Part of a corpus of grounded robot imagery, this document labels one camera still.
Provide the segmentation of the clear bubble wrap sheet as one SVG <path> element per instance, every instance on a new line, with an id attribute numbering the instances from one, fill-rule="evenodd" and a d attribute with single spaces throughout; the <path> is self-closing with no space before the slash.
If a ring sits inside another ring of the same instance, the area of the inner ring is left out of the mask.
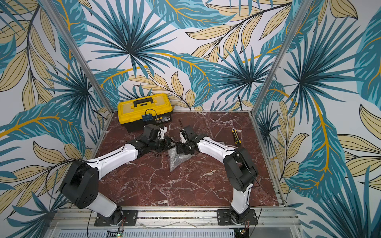
<path id="1" fill-rule="evenodd" d="M 191 154 L 178 154 L 176 148 L 168 150 L 168 154 L 170 172 L 173 172 L 179 165 L 193 157 Z"/>

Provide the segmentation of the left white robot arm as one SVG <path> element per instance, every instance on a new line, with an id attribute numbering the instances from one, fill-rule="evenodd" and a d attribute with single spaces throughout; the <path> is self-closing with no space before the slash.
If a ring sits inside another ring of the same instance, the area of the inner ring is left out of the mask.
<path id="1" fill-rule="evenodd" d="M 99 192 L 99 181 L 113 170 L 150 152 L 161 153 L 172 147 L 165 136 L 167 127 L 147 125 L 142 135 L 106 155 L 72 162 L 60 186 L 60 193 L 77 208 L 89 209 L 107 219 L 111 226 L 123 221 L 122 209 Z"/>

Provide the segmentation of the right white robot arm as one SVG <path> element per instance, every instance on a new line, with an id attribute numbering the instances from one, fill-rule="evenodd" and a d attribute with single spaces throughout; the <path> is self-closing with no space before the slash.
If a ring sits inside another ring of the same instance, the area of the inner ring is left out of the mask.
<path id="1" fill-rule="evenodd" d="M 176 150 L 182 155 L 195 152 L 206 154 L 224 165 L 227 178 L 233 187 L 229 222 L 235 225 L 244 223 L 250 212 L 251 190 L 258 176 L 258 170 L 248 150 L 223 145 L 201 135 L 177 143 Z"/>

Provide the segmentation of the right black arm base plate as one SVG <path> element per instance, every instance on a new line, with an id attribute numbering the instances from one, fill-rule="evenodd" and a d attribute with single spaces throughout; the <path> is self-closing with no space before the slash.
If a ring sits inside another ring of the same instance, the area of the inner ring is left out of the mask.
<path id="1" fill-rule="evenodd" d="M 254 209 L 248 208 L 242 214 L 238 214 L 234 209 L 218 209 L 216 213 L 219 226 L 258 224 L 258 217 Z"/>

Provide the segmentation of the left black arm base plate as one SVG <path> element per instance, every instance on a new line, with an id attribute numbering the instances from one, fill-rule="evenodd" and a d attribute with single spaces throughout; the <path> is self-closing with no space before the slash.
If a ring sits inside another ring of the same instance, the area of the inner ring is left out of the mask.
<path id="1" fill-rule="evenodd" d="M 137 210 L 120 210 L 117 209 L 110 217 L 105 217 L 101 214 L 97 214 L 95 220 L 95 227 L 133 227 L 136 225 L 138 218 Z"/>

